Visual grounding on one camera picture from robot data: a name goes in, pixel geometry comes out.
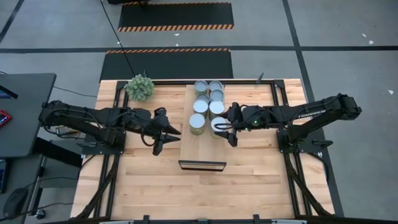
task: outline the tin can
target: tin can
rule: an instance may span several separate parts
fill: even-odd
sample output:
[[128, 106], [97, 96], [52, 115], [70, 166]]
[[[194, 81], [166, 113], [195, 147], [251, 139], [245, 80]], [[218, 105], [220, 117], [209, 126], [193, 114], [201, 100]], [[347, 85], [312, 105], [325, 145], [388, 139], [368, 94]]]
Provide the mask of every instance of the tin can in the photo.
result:
[[215, 138], [215, 139], [219, 139], [219, 138], [221, 138], [221, 136], [218, 136], [218, 135], [216, 135], [214, 132], [215, 131], [226, 131], [226, 130], [221, 130], [221, 129], [218, 129], [218, 128], [216, 128], [215, 127], [215, 125], [216, 124], [225, 124], [226, 123], [226, 120], [224, 119], [224, 118], [222, 118], [222, 117], [215, 117], [215, 118], [213, 118], [212, 120], [211, 120], [211, 125], [210, 125], [210, 127], [211, 127], [211, 130], [210, 130], [210, 135], [211, 135], [211, 137], [213, 137], [213, 138]]
[[212, 101], [209, 106], [209, 120], [212, 120], [213, 118], [220, 116], [221, 114], [224, 113], [225, 106], [222, 101]]
[[209, 109], [209, 104], [206, 103], [206, 101], [204, 100], [195, 100], [195, 102], [193, 102], [194, 113], [200, 113], [205, 118], [207, 118], [208, 109]]
[[213, 90], [210, 93], [210, 101], [224, 102], [224, 93], [221, 90]]
[[206, 94], [198, 95], [197, 100], [204, 100], [206, 103], [210, 102], [210, 98]]
[[205, 131], [206, 119], [202, 114], [193, 114], [189, 118], [190, 131], [193, 135], [201, 135]]
[[221, 90], [221, 91], [223, 91], [223, 84], [221, 84], [220, 81], [216, 81], [216, 80], [211, 81], [211, 82], [209, 83], [209, 90], [210, 90], [210, 91], [214, 91], [214, 90]]
[[207, 82], [204, 80], [198, 80], [195, 82], [194, 84], [195, 87], [195, 94], [198, 95], [202, 95], [202, 94], [207, 94]]

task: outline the wooden tabletop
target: wooden tabletop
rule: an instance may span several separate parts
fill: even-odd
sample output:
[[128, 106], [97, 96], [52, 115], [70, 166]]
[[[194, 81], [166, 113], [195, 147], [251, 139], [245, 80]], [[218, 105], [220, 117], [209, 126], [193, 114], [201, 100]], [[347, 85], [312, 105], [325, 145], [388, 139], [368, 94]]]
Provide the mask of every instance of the wooden tabletop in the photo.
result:
[[[289, 105], [306, 103], [300, 80], [284, 81]], [[116, 83], [117, 80], [101, 82], [96, 109], [112, 107]], [[150, 111], [163, 106], [172, 126], [182, 131], [189, 125], [184, 123], [184, 102], [191, 88], [191, 85], [156, 85], [153, 99], [140, 103], [129, 101], [128, 106]], [[272, 106], [271, 88], [226, 85], [226, 108], [235, 101]], [[254, 214], [260, 218], [293, 218], [284, 159], [278, 150], [275, 129], [241, 132], [238, 139], [237, 147], [229, 147], [224, 152], [225, 170], [210, 172], [181, 170], [178, 164], [181, 141], [165, 144], [160, 155], [153, 156], [152, 149], [142, 143], [140, 135], [128, 133], [119, 163], [112, 220], [142, 220], [143, 215], [150, 215], [152, 220], [252, 219]], [[309, 190], [333, 213], [322, 163], [307, 154], [300, 156]], [[78, 215], [96, 192], [102, 161], [103, 156], [96, 156], [81, 171], [71, 217]], [[296, 189], [303, 214], [301, 193]], [[101, 214], [104, 214], [107, 195], [105, 192]]]

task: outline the black platform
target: black platform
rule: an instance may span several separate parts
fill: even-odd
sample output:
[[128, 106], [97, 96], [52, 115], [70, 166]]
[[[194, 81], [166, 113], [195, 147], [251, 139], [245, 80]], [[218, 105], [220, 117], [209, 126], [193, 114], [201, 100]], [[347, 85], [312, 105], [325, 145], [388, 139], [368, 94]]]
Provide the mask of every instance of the black platform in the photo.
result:
[[125, 3], [119, 21], [121, 32], [232, 29], [231, 3]]
[[[228, 49], [140, 49], [126, 50], [126, 55], [136, 73], [146, 70], [151, 79], [233, 78]], [[132, 77], [122, 50], [107, 52], [101, 80], [128, 80]]]

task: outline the hazard stripe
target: hazard stripe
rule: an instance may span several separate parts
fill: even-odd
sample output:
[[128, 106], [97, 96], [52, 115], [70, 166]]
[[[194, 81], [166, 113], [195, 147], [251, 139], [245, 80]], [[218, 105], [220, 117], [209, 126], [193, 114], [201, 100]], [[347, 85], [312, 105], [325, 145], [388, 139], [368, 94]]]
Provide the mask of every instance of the hazard stripe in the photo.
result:
[[[124, 3], [123, 6], [128, 6], [128, 5], [138, 5], [138, 2], [127, 2]], [[179, 3], [151, 3], [148, 2], [148, 5], [176, 5], [176, 4], [231, 4], [230, 2], [179, 2]]]
[[170, 30], [219, 30], [232, 29], [232, 24], [210, 24], [210, 25], [173, 25], [173, 26], [143, 26], [143, 27], [120, 27], [119, 32], [145, 32], [145, 31], [170, 31]]
[[200, 48], [200, 49], [141, 49], [141, 50], [109, 50], [105, 54], [134, 54], [134, 53], [161, 53], [161, 52], [219, 52], [219, 51], [230, 51], [230, 49], [212, 49], [212, 48]]

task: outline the potted plant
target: potted plant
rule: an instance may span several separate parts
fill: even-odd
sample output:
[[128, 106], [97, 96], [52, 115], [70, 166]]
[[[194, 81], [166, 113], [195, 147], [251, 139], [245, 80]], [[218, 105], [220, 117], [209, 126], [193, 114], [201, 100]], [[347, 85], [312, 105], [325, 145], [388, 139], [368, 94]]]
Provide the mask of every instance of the potted plant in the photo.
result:
[[136, 75], [129, 81], [125, 89], [132, 101], [148, 101], [155, 93], [155, 85], [150, 78], [143, 77], [141, 74]]

